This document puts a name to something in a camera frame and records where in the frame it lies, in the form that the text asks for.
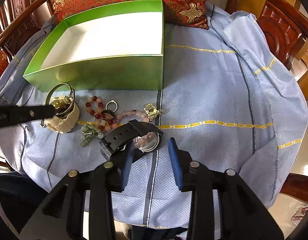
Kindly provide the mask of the black strap wristwatch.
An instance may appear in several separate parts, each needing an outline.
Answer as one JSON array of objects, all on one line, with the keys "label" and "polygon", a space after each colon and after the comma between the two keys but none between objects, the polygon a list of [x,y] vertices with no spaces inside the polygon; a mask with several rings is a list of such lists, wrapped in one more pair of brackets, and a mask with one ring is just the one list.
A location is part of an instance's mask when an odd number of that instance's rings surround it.
[{"label": "black strap wristwatch", "polygon": [[135,149],[133,162],[136,162],[148,153],[154,152],[162,140],[163,132],[149,122],[140,122],[134,119],[112,130],[100,139],[100,152],[106,160],[109,160],[115,152],[122,152],[128,143],[132,142],[134,146],[138,139],[146,135],[149,135],[150,142]]}]

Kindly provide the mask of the beige strap wristwatch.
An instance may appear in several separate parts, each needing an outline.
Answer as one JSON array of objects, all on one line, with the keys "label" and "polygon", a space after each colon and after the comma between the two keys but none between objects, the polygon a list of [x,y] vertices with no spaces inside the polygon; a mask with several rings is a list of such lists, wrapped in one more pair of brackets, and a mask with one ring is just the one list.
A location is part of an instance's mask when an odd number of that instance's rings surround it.
[{"label": "beige strap wristwatch", "polygon": [[[67,86],[70,90],[69,95],[52,97],[53,93],[60,87]],[[76,125],[80,111],[75,103],[75,90],[68,83],[59,83],[53,86],[47,94],[46,105],[51,105],[55,109],[55,115],[49,119],[42,119],[40,126],[48,128],[57,133],[68,133]]]}]

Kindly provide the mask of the green jade charm pendant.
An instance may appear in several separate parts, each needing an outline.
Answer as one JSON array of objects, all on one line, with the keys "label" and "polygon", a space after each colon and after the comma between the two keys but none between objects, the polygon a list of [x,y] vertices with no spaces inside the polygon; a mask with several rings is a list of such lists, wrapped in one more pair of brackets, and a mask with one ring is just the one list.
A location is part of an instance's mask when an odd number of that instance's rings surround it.
[{"label": "green jade charm pendant", "polygon": [[89,144],[89,142],[94,138],[100,140],[104,137],[103,132],[98,127],[92,124],[85,124],[81,129],[81,134],[82,134],[82,141],[81,141],[82,147],[87,146],[87,144]]}]

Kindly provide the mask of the gold silver charm brooch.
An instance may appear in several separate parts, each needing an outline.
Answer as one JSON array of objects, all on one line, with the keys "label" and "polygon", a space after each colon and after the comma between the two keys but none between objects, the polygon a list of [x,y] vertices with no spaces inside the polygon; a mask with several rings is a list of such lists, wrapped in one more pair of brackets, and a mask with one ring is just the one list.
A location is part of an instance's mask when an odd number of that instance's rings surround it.
[{"label": "gold silver charm brooch", "polygon": [[162,110],[158,109],[153,103],[147,103],[143,106],[143,109],[147,115],[149,121],[152,121],[157,116],[162,114]]}]

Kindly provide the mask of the green cardboard box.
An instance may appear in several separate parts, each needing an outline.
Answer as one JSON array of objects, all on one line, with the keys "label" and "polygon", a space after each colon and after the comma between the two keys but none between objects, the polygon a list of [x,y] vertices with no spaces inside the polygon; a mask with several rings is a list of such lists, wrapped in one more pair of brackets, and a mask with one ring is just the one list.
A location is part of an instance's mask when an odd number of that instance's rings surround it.
[{"label": "green cardboard box", "polygon": [[42,92],[159,90],[164,72],[164,8],[138,0],[89,9],[62,20],[36,51],[23,77]]}]

